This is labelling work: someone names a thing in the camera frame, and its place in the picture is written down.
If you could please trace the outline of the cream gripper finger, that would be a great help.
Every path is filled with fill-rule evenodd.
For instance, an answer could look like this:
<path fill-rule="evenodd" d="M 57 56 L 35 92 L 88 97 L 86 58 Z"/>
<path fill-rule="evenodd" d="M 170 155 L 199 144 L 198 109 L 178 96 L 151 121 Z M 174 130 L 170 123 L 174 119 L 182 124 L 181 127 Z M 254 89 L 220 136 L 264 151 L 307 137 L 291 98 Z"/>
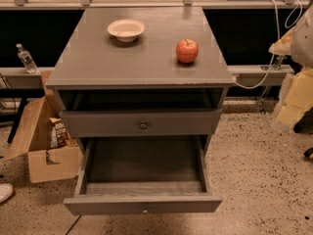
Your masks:
<path fill-rule="evenodd" d="M 313 108 L 313 69 L 288 73 L 283 80 L 279 102 L 273 112 L 273 128 L 278 132 L 292 130 Z"/>
<path fill-rule="evenodd" d="M 279 40 L 277 40 L 275 43 L 273 43 L 270 48 L 269 52 L 271 54 L 275 55 L 288 55 L 290 56 L 292 54 L 292 42 L 293 42 L 293 36 L 294 36 L 295 27 L 292 27 L 288 30 L 287 33 L 285 33 Z"/>

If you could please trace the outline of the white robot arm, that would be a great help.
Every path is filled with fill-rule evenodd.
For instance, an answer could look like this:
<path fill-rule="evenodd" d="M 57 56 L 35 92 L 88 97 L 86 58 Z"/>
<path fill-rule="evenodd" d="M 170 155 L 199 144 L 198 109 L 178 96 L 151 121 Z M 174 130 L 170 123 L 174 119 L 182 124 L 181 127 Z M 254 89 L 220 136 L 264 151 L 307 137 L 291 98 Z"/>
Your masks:
<path fill-rule="evenodd" d="M 269 52 L 289 55 L 300 64 L 297 74 L 283 80 L 273 116 L 273 127 L 279 132 L 292 130 L 313 108 L 313 5 L 310 5 L 296 25 L 271 45 Z"/>

